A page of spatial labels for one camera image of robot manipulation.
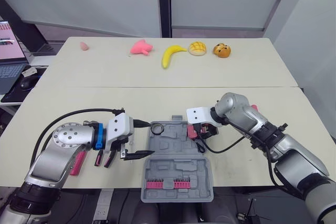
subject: mouse pad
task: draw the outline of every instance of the mouse pad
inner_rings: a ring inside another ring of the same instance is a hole
[[[41,76],[46,71],[46,68],[37,68],[36,70],[37,73],[35,75]],[[16,80],[10,91],[1,99],[1,102],[23,102],[31,91],[31,89],[26,91],[21,89],[20,83],[23,79],[23,75],[20,74],[20,77]]]

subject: banana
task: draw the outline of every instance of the banana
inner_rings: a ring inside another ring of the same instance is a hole
[[[187,52],[186,48],[180,47],[178,45],[170,46],[166,49],[166,51],[163,53],[162,57],[162,66],[163,68],[167,68],[170,62],[170,58],[173,53],[175,52]]]

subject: small pink toy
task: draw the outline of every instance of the small pink toy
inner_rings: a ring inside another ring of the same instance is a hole
[[[84,42],[79,43],[79,46],[80,46],[80,49],[82,49],[83,51],[86,51],[89,49],[89,46],[86,45],[86,43]]]
[[[153,46],[147,44],[144,39],[139,40],[134,46],[131,48],[131,54],[144,54],[148,55],[148,53],[152,50]]]

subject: keyboard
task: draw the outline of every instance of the keyboard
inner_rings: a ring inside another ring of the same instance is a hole
[[[0,78],[13,78],[21,73],[24,65],[0,66]]]

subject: open tool case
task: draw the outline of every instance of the open tool case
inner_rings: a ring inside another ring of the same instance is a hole
[[[214,198],[210,163],[187,137],[182,116],[160,123],[164,131],[149,129],[149,150],[155,151],[144,165],[143,202],[210,202]]]

